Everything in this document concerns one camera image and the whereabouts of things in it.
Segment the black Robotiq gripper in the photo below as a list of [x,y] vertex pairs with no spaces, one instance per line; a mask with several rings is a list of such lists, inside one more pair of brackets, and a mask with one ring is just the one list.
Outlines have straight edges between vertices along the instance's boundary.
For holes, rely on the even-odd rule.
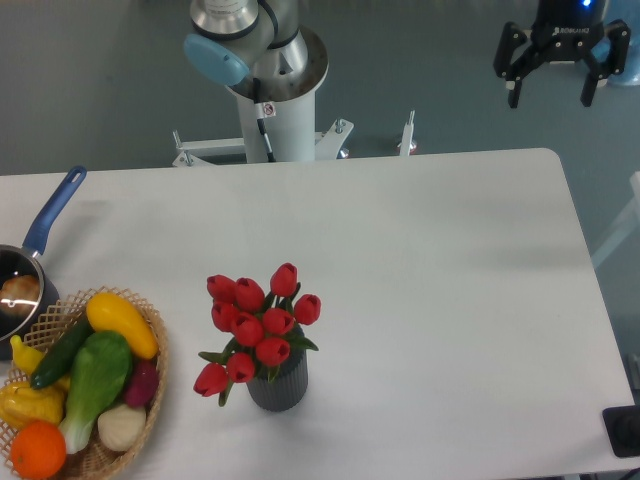
[[[581,103],[592,105],[598,85],[624,72],[631,39],[630,27],[621,19],[603,25],[607,1],[540,0],[530,30],[507,22],[502,30],[493,68],[506,82],[508,104],[516,108],[523,80],[546,61],[577,61],[588,68]],[[603,60],[593,53],[606,38],[609,50]]]

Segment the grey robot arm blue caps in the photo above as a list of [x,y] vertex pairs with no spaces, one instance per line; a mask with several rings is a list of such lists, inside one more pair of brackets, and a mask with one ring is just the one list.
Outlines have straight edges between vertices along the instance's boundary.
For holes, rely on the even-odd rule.
[[[605,23],[606,9],[604,1],[541,1],[530,29],[504,25],[493,69],[506,84],[510,107],[519,103],[523,80],[545,63],[586,65],[584,106],[592,104],[599,85],[624,72],[632,30],[621,19]],[[194,1],[189,15],[194,31],[184,41],[187,58],[202,75],[229,87],[255,78],[268,51],[299,35],[291,1]]]

